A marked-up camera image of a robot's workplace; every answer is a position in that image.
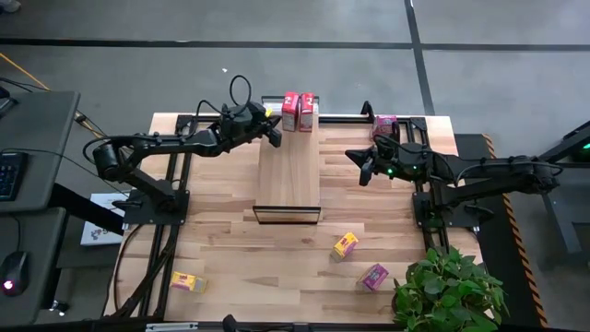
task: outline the robotic arm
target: robotic arm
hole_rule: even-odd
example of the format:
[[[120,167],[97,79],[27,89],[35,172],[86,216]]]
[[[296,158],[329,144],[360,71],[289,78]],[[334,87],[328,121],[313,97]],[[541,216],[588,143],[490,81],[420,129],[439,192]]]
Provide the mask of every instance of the robotic arm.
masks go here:
[[[205,130],[194,131],[187,136],[154,133],[153,136],[137,134],[106,137],[108,140],[95,148],[92,155],[101,179],[131,184],[151,200],[157,211],[173,212],[178,205],[171,183],[156,180],[137,169],[141,160],[147,156],[172,153],[217,157],[262,136],[267,136],[270,144],[278,148],[281,133],[275,126],[279,121],[280,116],[267,117],[261,104],[247,102],[224,108],[219,119]],[[96,141],[90,141],[85,150]],[[131,154],[125,155],[124,148],[131,149]]]
[[[559,185],[555,178],[559,166],[535,157],[463,160],[445,155],[418,143],[400,144],[379,135],[375,145],[363,150],[347,150],[346,155],[360,167],[360,185],[367,185],[373,174],[390,179],[431,183],[431,208],[454,208],[461,202],[514,191],[545,194]],[[483,181],[457,186],[462,179]]]

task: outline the wooden table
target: wooden table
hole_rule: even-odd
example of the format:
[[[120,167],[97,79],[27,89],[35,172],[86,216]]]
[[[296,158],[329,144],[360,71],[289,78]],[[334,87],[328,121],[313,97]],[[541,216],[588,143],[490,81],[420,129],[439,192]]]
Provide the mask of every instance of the wooden table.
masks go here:
[[[150,131],[172,133],[177,116],[155,113]],[[426,119],[432,149],[456,154],[450,118]],[[260,181],[257,142],[214,159],[193,157],[191,205],[173,270],[203,276],[209,284],[204,294],[170,289],[165,319],[220,321],[233,314],[238,321],[257,322],[391,322],[393,278],[405,282],[407,266],[425,257],[424,242],[410,208],[413,184],[380,175],[359,186],[360,170],[344,151],[367,148],[368,137],[366,124],[320,124],[324,219],[317,226],[256,222],[252,206]],[[144,160],[142,170],[164,178],[167,164],[168,156],[153,156]],[[331,248],[347,231],[360,242],[349,257],[335,263],[329,257]],[[127,248],[119,274],[121,302],[146,273],[153,232],[153,227],[144,227]],[[481,262],[472,233],[448,232],[451,245]],[[357,278],[375,263],[389,270],[389,278],[375,293],[356,291]],[[150,313],[159,285],[157,279]],[[109,299],[105,314],[113,312],[112,294]]]

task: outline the gray floor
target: gray floor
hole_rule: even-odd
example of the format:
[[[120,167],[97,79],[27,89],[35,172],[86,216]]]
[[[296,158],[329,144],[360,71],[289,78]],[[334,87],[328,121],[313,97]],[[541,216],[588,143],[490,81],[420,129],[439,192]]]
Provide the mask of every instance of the gray floor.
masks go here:
[[[403,0],[23,0],[0,17],[0,35],[223,42],[410,42]],[[584,44],[585,0],[414,0],[428,43]],[[323,112],[424,114],[411,50],[121,49],[0,46],[52,89],[82,93],[80,110],[109,134],[146,131],[154,112],[187,112],[202,98],[229,101],[228,84],[244,74],[254,96],[311,90]],[[457,133],[489,133],[499,155],[536,154],[590,117],[586,52],[424,52],[434,110]],[[0,75],[27,81],[0,61]],[[75,127],[67,155],[84,162],[92,136]],[[60,181],[82,195],[109,187],[64,164]],[[552,255],[540,197],[512,195],[551,326],[588,330],[590,271],[541,269]],[[70,237],[79,229],[70,230]],[[108,267],[77,269],[62,282],[74,304],[65,319],[97,317]],[[44,314],[40,321],[56,320]]]

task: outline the small carton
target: small carton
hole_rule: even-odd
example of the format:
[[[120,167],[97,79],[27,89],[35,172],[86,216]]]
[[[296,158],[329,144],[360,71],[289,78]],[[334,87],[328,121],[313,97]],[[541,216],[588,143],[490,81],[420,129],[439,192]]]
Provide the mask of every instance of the small carton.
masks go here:
[[[352,252],[355,245],[359,242],[356,236],[353,233],[348,232],[346,233],[338,243],[334,244],[334,248],[332,249],[331,256],[337,261],[341,262],[348,254]]]
[[[283,130],[295,131],[299,115],[299,93],[287,91],[281,109],[283,115]]]
[[[299,131],[311,133],[313,130],[313,93],[301,94],[301,111],[299,115]]]
[[[369,139],[373,140],[375,135],[391,135],[394,130],[392,124],[397,122],[395,115],[375,115],[375,120],[372,122],[371,133]]]
[[[207,287],[207,280],[198,276],[174,271],[172,273],[170,287],[203,293]]]
[[[389,271],[385,267],[375,264],[360,276],[357,284],[366,291],[376,291],[388,275]]]

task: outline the keyboard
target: keyboard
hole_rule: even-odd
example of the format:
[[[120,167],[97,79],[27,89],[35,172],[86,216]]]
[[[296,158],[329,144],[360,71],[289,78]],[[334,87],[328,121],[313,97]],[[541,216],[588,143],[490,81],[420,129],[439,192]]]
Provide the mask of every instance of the keyboard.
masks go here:
[[[0,202],[17,198],[28,156],[22,152],[6,152],[0,155]]]

